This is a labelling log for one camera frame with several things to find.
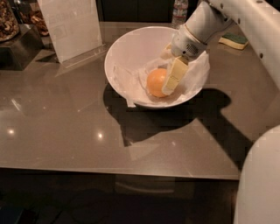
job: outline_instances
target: countertop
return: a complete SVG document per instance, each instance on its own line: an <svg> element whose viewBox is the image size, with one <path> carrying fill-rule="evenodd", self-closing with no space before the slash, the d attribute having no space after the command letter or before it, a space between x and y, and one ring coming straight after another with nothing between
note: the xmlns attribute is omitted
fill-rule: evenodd
<svg viewBox="0 0 280 224"><path fill-rule="evenodd" d="M103 22L102 39L109 47L150 25L169 26ZM280 123L280 94L251 46L218 44L221 34L204 88L164 110L127 108L106 79L106 51L64 66L46 48L24 71L0 71L0 167L239 179L255 140Z"/></svg>

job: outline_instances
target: sponge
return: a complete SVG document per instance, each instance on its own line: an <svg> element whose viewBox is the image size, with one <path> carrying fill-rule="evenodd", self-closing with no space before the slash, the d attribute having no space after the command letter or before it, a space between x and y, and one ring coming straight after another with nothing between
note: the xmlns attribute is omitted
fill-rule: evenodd
<svg viewBox="0 0 280 224"><path fill-rule="evenodd" d="M221 36L219 43L230 46L234 49L243 50L248 45L248 40L239 35L235 35L233 33L227 32L223 36Z"/></svg>

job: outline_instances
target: glass jar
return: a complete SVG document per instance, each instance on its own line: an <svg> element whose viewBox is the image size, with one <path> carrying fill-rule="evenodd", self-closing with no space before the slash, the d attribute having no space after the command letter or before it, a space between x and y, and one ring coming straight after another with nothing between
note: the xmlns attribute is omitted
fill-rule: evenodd
<svg viewBox="0 0 280 224"><path fill-rule="evenodd" d="M37 0L15 0L15 5L23 24L35 25L42 37L49 35Z"/></svg>
<svg viewBox="0 0 280 224"><path fill-rule="evenodd" d="M7 0L0 0L0 42L14 38L20 32L18 21Z"/></svg>

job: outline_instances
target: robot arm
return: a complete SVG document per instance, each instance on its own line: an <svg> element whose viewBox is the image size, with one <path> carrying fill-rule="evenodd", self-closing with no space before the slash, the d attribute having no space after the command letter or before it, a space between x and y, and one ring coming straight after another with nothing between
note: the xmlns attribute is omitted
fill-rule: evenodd
<svg viewBox="0 0 280 224"><path fill-rule="evenodd" d="M171 52L194 60L216 32L236 22L280 88L280 12L263 0L202 2L174 36Z"/></svg>

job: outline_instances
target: white bowl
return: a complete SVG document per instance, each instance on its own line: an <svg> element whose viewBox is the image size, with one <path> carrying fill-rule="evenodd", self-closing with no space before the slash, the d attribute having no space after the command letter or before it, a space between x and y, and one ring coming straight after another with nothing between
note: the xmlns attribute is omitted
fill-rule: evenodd
<svg viewBox="0 0 280 224"><path fill-rule="evenodd" d="M179 93L177 97L168 96L155 100L147 96L145 90L140 87L140 82L127 83L128 81L131 82L129 77L128 79L121 78L120 74L116 72L116 65L122 65L127 71L136 71L148 62L158 59L163 49L171 43L175 32L176 30L168 27L144 27L126 33L109 48L104 65L108 82L119 95L128 101L130 106L132 103L150 109L169 108L190 100L202 89L207 80L209 69L204 71L202 75L195 75L196 78L191 78L190 83L192 86L188 87L188 90L183 94ZM197 67L199 67L199 70L201 67L206 68L201 63ZM133 86L135 91L123 89L123 87L131 86Z"/></svg>

